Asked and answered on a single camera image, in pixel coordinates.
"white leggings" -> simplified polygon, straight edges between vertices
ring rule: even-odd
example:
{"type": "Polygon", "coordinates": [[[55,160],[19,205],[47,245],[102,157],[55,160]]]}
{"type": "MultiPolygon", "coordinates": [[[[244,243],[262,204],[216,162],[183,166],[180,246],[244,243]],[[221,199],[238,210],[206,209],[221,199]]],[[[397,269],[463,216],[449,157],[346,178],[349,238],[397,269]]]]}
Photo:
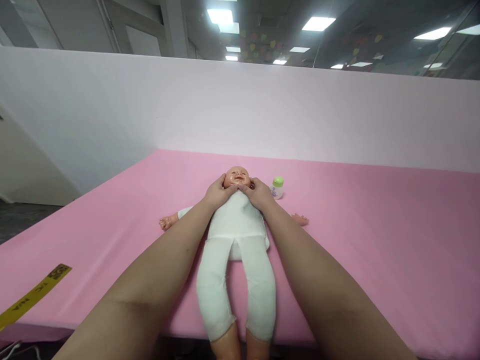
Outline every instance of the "white leggings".
{"type": "MultiPolygon", "coordinates": [[[[262,341],[272,338],[276,316],[275,277],[262,236],[236,239],[248,286],[246,327],[262,341]]],[[[225,272],[233,238],[210,238],[201,257],[196,294],[210,341],[222,337],[235,321],[230,309],[225,272]]]]}

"small bottle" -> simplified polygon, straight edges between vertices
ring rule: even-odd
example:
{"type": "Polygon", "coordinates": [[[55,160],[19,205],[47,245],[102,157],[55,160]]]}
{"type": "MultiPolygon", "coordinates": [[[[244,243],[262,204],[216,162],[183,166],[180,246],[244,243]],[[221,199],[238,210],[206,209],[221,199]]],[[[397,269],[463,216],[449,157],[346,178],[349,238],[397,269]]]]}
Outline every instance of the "small bottle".
{"type": "Polygon", "coordinates": [[[270,190],[275,200],[280,199],[284,194],[284,178],[281,176],[274,178],[270,190]]]}

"baby doll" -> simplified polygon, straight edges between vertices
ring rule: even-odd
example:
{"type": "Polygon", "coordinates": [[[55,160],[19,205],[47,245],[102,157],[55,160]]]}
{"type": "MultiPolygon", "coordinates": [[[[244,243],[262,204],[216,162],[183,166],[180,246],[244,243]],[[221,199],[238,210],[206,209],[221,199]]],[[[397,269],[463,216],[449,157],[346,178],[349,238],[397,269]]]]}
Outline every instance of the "baby doll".
{"type": "MultiPolygon", "coordinates": [[[[228,170],[223,187],[226,189],[232,184],[250,187],[247,170],[240,166],[228,170]]],[[[161,228],[168,230],[190,209],[161,218],[161,228]]],[[[292,217],[301,226],[309,222],[304,216],[292,217]]],[[[228,260],[242,261],[247,279],[248,357],[268,359],[276,316],[275,278],[267,256],[269,246],[262,214],[240,190],[213,214],[198,268],[196,293],[211,348],[218,359],[240,358],[236,318],[230,309],[225,280],[228,260]]]]}

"doll face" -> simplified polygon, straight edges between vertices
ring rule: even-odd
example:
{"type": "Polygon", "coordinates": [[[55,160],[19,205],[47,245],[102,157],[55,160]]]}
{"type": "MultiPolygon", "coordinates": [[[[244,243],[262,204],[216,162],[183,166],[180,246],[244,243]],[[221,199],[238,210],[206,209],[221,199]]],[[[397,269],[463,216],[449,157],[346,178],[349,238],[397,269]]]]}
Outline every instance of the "doll face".
{"type": "Polygon", "coordinates": [[[243,184],[250,187],[249,172],[241,166],[234,166],[226,172],[223,188],[226,189],[232,184],[243,184]]]}

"forearm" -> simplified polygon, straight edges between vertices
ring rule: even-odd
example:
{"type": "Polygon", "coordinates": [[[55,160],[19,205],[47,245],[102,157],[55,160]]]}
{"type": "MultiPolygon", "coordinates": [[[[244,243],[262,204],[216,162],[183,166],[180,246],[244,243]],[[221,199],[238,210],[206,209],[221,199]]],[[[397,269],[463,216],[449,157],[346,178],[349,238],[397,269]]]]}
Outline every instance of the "forearm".
{"type": "Polygon", "coordinates": [[[213,212],[200,201],[125,270],[105,297],[147,306],[162,320],[185,284],[213,212]]]}
{"type": "Polygon", "coordinates": [[[272,203],[263,215],[293,294],[329,358],[415,359],[357,282],[288,213],[272,203]]]}

